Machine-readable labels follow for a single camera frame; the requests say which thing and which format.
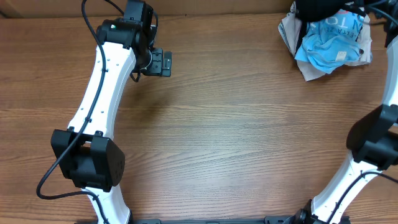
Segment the black garment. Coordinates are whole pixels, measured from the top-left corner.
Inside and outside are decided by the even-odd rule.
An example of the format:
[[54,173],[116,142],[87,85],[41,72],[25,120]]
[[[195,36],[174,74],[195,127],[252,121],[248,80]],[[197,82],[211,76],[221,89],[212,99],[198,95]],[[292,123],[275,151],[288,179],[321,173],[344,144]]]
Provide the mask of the black garment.
[[296,0],[295,15],[304,22],[316,22],[334,16],[340,9],[365,17],[366,13],[350,0]]

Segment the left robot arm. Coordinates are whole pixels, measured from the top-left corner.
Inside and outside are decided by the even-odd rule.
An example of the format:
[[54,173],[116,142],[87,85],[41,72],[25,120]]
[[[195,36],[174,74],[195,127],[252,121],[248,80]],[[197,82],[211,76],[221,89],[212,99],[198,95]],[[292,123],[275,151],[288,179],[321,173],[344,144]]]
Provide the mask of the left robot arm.
[[172,54],[155,47],[159,19],[144,1],[128,1],[122,16],[91,30],[96,62],[78,111],[65,130],[56,129],[54,167],[86,195],[98,223],[132,223],[120,181],[125,156],[114,143],[114,123],[128,79],[169,77]]

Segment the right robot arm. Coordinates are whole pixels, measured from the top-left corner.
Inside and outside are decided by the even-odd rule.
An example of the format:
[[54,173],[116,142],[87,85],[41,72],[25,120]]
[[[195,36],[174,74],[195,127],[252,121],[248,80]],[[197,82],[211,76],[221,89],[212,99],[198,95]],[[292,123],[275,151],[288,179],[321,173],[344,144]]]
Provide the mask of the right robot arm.
[[297,1],[296,14],[304,22],[315,22],[340,9],[386,19],[388,69],[382,103],[351,128],[346,147],[350,150],[338,172],[323,191],[309,200],[286,223],[349,223],[342,215],[363,187],[397,165],[397,1]]

